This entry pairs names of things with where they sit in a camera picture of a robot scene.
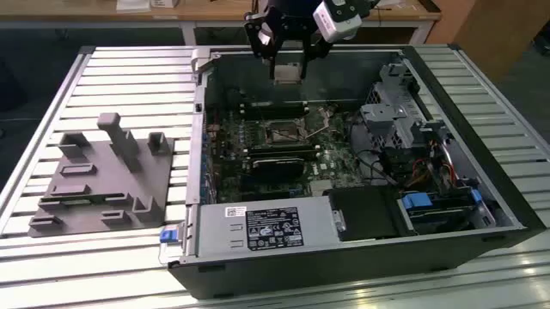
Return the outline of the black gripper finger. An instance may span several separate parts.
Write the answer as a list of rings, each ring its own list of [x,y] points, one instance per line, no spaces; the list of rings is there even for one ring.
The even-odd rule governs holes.
[[[262,13],[247,13],[244,32],[256,58],[268,63],[268,78],[274,79],[276,54],[283,45],[283,14],[278,8],[266,8]]]
[[[332,43],[327,42],[323,37],[320,37],[312,44],[311,37],[311,30],[302,29],[298,31],[298,40],[302,42],[300,79],[304,79],[307,76],[308,62],[315,59],[326,58],[332,47]]]

